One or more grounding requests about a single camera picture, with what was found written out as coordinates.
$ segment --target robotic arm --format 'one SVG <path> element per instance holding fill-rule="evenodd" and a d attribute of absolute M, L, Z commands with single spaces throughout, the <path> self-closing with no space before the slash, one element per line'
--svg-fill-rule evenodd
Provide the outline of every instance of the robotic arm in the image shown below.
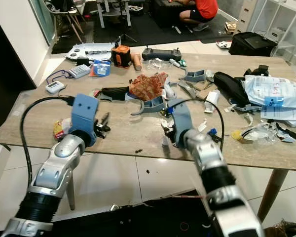
<path fill-rule="evenodd" d="M 170 127 L 163 125 L 163 129 L 176 147 L 187 149 L 193 156 L 207 193 L 208 215 L 218 236 L 263 237 L 263 228 L 235 185 L 219 147 L 209 135 L 193 128 L 187 106 L 178 104 L 181 101 L 169 101 L 174 123 Z"/>
<path fill-rule="evenodd" d="M 171 111 L 174 123 L 171 126 L 163 124 L 163 129 L 176 147 L 189 150 L 194 157 L 207 193 L 208 214 L 217 234 L 224 237 L 264 237 L 259 220 L 235 185 L 235 178 L 223 161 L 218 146 L 210 136 L 193 128 L 187 106 L 178 104 L 181 101 L 174 99 L 168 102 L 168 112 Z M 94 120 L 97 107 L 95 98 L 82 94 L 76 97 L 69 135 L 50 150 L 48 159 L 28 187 L 18 212 L 9 220 L 2 237 L 37 237 L 51 231 L 51 220 L 65 191 L 70 208 L 74 210 L 73 170 L 78 166 L 85 147 L 96 142 L 96 134 L 105 137 L 103 131 L 107 127 L 108 116 L 102 123 Z"/>

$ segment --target paper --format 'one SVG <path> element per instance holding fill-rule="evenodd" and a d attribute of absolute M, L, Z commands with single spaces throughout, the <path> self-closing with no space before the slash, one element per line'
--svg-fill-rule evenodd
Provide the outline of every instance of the paper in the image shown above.
<path fill-rule="evenodd" d="M 296 108 L 296 82 L 284 78 L 246 75 L 249 101 L 273 107 Z"/>
<path fill-rule="evenodd" d="M 296 121 L 296 108 L 262 106 L 261 118 Z"/>

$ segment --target tripod stand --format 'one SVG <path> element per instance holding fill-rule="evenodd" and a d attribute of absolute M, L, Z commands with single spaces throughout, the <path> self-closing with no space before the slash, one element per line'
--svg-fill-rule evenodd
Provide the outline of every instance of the tripod stand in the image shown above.
<path fill-rule="evenodd" d="M 123 16 L 123 12 L 122 12 L 122 8 L 125 8 L 125 6 L 124 6 L 124 7 L 122 6 L 122 1 L 121 1 L 121 0 L 119 0 L 118 2 L 119 2 L 119 9 L 120 9 L 120 17 L 121 17 L 122 20 L 125 20 L 125 17 Z M 124 27 L 123 27 L 123 33 L 120 35 L 120 37 L 121 37 L 121 39 L 123 39 L 123 40 L 129 39 L 129 40 L 131 40 L 132 42 L 137 43 L 137 40 L 133 39 L 133 38 L 130 37 L 128 34 L 126 34 L 126 32 L 125 32 L 125 28 L 124 28 Z"/>

